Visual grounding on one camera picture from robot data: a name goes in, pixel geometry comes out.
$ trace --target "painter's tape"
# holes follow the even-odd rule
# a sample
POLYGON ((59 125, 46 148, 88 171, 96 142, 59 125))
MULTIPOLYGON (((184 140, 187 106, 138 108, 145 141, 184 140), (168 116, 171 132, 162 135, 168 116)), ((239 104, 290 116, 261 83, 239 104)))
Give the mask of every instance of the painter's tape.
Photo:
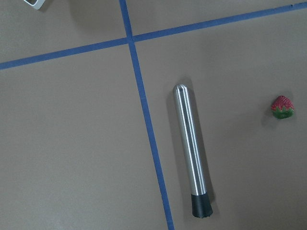
POLYGON ((244 13, 244 14, 239 14, 239 15, 235 15, 231 17, 225 17, 225 18, 205 21, 201 23, 194 23, 194 24, 174 27, 170 29, 150 32, 146 34, 140 34, 140 35, 134 36, 133 40, 135 42, 139 42, 139 41, 149 40, 153 38, 175 35, 175 34, 184 33, 188 31, 199 30, 199 29, 209 28, 213 26, 234 23, 234 22, 239 22, 243 20, 259 18, 259 17, 269 16, 269 15, 278 14, 278 13, 290 12, 290 11, 295 11, 295 10, 300 10, 300 9, 305 9, 305 8, 307 8, 307 2, 302 2, 302 3, 295 4, 295 5, 288 5, 288 6, 282 6, 282 7, 278 7, 274 9, 255 11, 251 13, 244 13))
POLYGON ((90 52, 94 50, 105 49, 105 48, 109 48, 113 46, 120 46, 124 44, 127 44, 127 39, 121 38, 121 39, 111 40, 107 42, 101 42, 101 43, 96 43, 96 44, 87 45, 87 46, 80 46, 80 47, 71 48, 71 49, 65 49, 65 50, 56 51, 56 52, 47 53, 47 54, 41 54, 41 55, 37 55, 33 57, 26 57, 26 58, 14 60, 14 61, 0 63, 0 70, 22 66, 22 65, 27 65, 27 64, 32 64, 32 63, 36 63, 40 61, 51 60, 55 58, 62 58, 62 57, 71 56, 75 54, 86 53, 86 52, 90 52))
POLYGON ((135 43, 132 37, 132 29, 131 29, 128 9, 127 9, 127 4, 125 0, 119 0, 119 3, 120 3, 122 17, 123 17, 124 24, 125 24, 132 65, 134 69, 136 83, 138 86, 138 91, 139 91, 139 96, 141 100, 143 116, 144 116, 144 120, 146 124, 150 148, 151 148, 152 155, 153 155, 153 162, 154 162, 154 167, 155 167, 155 171, 156 171, 156 175, 157 175, 157 179, 159 183, 166 222, 167 222, 168 230, 175 230, 173 218, 171 214, 171 209, 170 209, 169 201, 167 197, 167 191, 166 191, 165 181, 164 181, 162 167, 160 163, 158 148, 157 148, 157 144, 155 141, 154 130, 153 130, 154 128, 153 128, 152 120, 151 120, 150 113, 149 113, 149 108, 148 108, 145 88, 143 84, 138 54, 137 54, 135 43))

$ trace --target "floor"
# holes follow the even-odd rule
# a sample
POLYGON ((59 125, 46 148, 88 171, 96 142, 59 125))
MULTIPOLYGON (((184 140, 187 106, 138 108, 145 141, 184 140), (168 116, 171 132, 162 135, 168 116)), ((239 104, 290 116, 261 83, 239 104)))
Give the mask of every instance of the floor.
POLYGON ((0 2, 0 228, 307 228, 307 2, 0 2), (172 89, 213 208, 192 216, 172 89), (275 119, 278 95, 295 115, 275 119))

